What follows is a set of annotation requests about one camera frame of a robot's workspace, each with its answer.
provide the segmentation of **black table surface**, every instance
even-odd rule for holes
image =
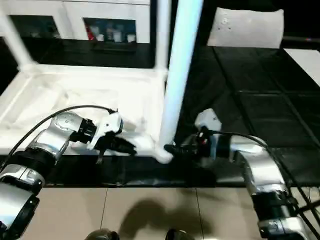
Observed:
[[[154,51],[97,51],[80,40],[24,39],[42,64],[152,68]],[[0,90],[17,64],[0,41]],[[319,186],[320,87],[283,49],[197,47],[194,51],[175,136],[177,144],[195,133],[197,114],[213,108],[222,130],[264,139],[303,186]],[[0,162],[6,156],[0,156]],[[151,157],[64,155],[47,187],[243,187],[241,170],[224,158],[213,162],[175,158],[160,164]]]

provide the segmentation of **beige floor tile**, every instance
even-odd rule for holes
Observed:
[[[203,239],[194,189],[109,188],[102,227],[121,240],[164,240],[170,228]]]
[[[22,240],[84,240],[100,228],[106,188],[44,188]]]
[[[205,240],[261,239],[245,188],[197,188]]]

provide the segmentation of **white tray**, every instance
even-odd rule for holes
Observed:
[[[75,105],[118,109],[124,119],[123,134],[128,136],[125,132],[130,132],[131,142],[138,147],[144,136],[141,150],[153,148],[161,129],[164,79],[165,74],[153,69],[35,64],[28,71],[20,71],[0,96],[0,154],[7,154],[46,116]],[[108,114],[92,108],[74,111],[95,124]],[[20,149],[48,124],[49,121],[28,137]],[[88,151],[74,143],[65,154],[90,154]]]

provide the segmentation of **white cloth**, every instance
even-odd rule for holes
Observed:
[[[284,11],[259,12],[218,7],[209,46],[279,48],[284,34]]]

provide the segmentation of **white vertical post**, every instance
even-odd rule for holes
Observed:
[[[166,70],[168,68],[171,0],[157,1],[156,16],[155,68]]]
[[[3,32],[5,43],[18,63],[18,68],[23,69],[33,63],[29,52],[22,42],[11,19],[6,15],[3,0],[0,0],[0,29]]]
[[[178,2],[164,97],[160,146],[172,143],[176,134],[202,6],[203,0],[180,0]]]

